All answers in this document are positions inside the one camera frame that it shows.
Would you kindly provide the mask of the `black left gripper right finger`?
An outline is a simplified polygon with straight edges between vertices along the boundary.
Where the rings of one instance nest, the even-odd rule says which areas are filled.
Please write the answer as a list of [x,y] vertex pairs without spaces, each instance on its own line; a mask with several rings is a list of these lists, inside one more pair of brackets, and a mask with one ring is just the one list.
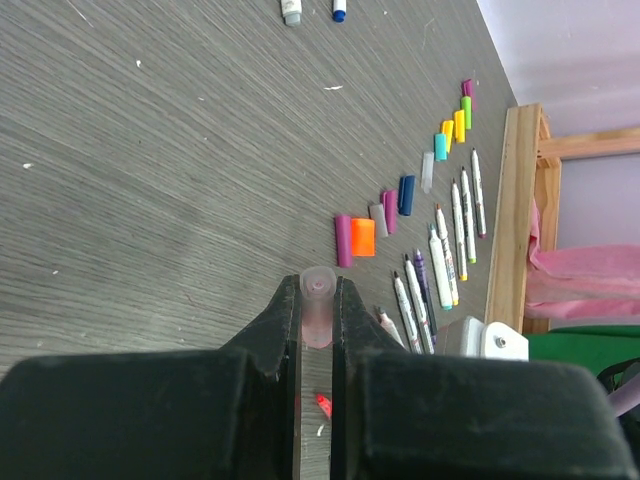
[[355,284],[333,301],[334,479],[629,479],[602,385],[562,363],[413,354]]

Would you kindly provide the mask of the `brown ended white marker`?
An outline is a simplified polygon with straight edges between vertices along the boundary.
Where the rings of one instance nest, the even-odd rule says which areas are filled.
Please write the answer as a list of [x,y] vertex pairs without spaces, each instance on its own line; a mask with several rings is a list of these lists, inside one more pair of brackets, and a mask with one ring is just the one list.
[[415,354],[423,354],[423,349],[420,342],[420,337],[416,327],[416,322],[413,318],[411,304],[408,299],[404,284],[397,271],[393,272],[394,276],[394,289],[396,298],[398,301],[402,321],[407,333],[410,349]]

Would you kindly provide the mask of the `pink translucent pen cap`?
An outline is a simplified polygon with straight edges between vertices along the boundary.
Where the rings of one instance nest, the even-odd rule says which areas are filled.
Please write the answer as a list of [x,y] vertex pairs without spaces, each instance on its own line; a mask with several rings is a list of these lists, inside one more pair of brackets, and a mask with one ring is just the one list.
[[337,277],[329,267],[311,267],[300,275],[302,339],[310,348],[323,349],[332,342],[336,286]]

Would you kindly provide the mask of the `clear capped purple pen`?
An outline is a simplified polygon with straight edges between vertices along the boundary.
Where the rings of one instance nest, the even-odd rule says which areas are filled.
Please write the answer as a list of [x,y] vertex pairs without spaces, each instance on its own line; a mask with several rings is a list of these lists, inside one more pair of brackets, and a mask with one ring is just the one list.
[[426,271],[425,260],[424,260],[424,256],[422,255],[419,249],[416,249],[414,253],[414,267],[416,270],[416,275],[417,275],[418,283],[420,286],[423,303],[425,305],[426,312],[427,312],[427,318],[428,318],[432,341],[433,343],[436,343],[436,339],[437,339],[436,317],[435,317],[433,302],[431,298],[431,291],[430,291],[430,286],[429,286],[429,281],[428,281],[428,276]]

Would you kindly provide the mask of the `magenta pen cap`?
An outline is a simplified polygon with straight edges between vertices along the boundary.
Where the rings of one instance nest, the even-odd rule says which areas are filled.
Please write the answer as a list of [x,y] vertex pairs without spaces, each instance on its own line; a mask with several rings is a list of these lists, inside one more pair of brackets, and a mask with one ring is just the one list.
[[474,81],[472,79],[466,79],[461,83],[461,89],[464,96],[468,96],[471,99],[471,107],[475,108],[474,97]]
[[384,210],[384,218],[387,232],[392,235],[396,232],[396,212],[397,212],[398,191],[385,190],[381,193],[380,201]]
[[352,254],[352,219],[348,215],[336,215],[334,217],[336,259],[341,268],[351,268],[353,265]]

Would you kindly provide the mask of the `grey pen cap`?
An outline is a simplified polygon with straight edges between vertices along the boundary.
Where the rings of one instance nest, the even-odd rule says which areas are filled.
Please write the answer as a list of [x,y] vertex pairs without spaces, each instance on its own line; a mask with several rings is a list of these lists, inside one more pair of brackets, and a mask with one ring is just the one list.
[[371,204],[368,207],[370,219],[375,223],[375,235],[377,239],[386,238],[388,233],[385,208],[382,203]]

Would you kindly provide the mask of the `green capped white marker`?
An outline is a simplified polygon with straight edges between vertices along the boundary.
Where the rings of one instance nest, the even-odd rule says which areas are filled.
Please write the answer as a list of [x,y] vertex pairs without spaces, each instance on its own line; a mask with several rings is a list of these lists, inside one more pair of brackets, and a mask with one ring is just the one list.
[[474,237],[474,220],[472,211],[472,198],[469,177],[465,168],[461,169],[462,202],[464,215],[464,228],[466,236],[467,256],[471,264],[477,262],[476,245]]

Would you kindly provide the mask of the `yellow capped white marker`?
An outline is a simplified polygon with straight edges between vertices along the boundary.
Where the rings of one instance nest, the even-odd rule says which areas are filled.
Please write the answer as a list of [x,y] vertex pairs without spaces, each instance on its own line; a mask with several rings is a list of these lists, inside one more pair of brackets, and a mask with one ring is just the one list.
[[468,271],[467,271],[467,255],[466,255],[465,234],[464,234],[464,224],[463,224],[463,212],[462,212],[460,191],[455,180],[452,180],[451,197],[452,197],[452,208],[453,208],[453,217],[454,217],[454,231],[455,231],[455,242],[456,242],[456,251],[457,251],[458,275],[459,275],[459,279],[462,282],[465,282],[468,280]]

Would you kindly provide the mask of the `dark blue pen cap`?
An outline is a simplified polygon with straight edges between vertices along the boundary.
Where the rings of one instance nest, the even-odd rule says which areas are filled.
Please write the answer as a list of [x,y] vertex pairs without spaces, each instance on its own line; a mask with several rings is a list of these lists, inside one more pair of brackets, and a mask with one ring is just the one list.
[[398,188],[398,213],[401,216],[410,216],[413,211],[416,177],[406,175],[400,178]]

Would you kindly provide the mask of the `clear pen cap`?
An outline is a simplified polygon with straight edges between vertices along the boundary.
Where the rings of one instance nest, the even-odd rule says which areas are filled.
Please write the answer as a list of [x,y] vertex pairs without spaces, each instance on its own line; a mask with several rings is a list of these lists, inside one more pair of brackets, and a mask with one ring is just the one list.
[[435,155],[432,151],[423,154],[421,170],[421,189],[428,194],[433,186]]

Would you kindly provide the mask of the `teal pen cap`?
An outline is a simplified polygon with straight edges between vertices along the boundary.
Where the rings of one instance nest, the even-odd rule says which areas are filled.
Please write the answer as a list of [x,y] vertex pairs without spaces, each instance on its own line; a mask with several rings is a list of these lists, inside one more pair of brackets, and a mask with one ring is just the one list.
[[437,133],[434,135],[434,155],[438,162],[448,159],[447,136],[445,133]]

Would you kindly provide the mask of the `yellow pen cap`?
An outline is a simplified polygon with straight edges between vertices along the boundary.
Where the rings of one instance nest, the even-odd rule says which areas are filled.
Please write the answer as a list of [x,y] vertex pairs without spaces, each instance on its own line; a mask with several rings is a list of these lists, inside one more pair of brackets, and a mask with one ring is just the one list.
[[454,112],[454,139],[457,143],[466,142],[466,113],[463,109]]
[[446,138],[446,151],[448,153],[451,152],[453,133],[454,133],[454,121],[452,119],[445,120],[441,125],[441,133],[445,135]]

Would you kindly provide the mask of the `blue ended white marker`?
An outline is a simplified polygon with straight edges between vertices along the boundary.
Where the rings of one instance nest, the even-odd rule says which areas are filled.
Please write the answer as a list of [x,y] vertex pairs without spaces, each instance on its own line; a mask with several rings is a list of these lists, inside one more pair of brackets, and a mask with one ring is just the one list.
[[410,295],[415,309],[417,322],[423,338],[424,350],[428,354],[434,354],[435,349],[433,339],[428,323],[426,308],[421,296],[416,270],[408,254],[404,255],[404,261],[405,273],[409,283]]

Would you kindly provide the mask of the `grey capped white marker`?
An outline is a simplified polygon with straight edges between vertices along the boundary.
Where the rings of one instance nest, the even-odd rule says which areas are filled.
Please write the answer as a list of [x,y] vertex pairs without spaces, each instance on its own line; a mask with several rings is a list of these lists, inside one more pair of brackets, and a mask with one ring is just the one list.
[[395,325],[395,323],[388,316],[386,311],[382,307],[376,308],[376,313],[378,317],[379,324],[381,327],[403,348],[406,348],[399,331]]

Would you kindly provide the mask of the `teal ended white marker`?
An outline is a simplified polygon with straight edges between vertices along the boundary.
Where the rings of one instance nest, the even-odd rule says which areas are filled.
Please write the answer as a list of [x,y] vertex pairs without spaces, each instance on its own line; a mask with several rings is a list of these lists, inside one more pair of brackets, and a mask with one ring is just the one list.
[[453,308],[453,299],[450,289],[448,271],[445,264],[442,242],[437,235],[433,224],[429,225],[429,247],[436,279],[439,302],[444,310]]

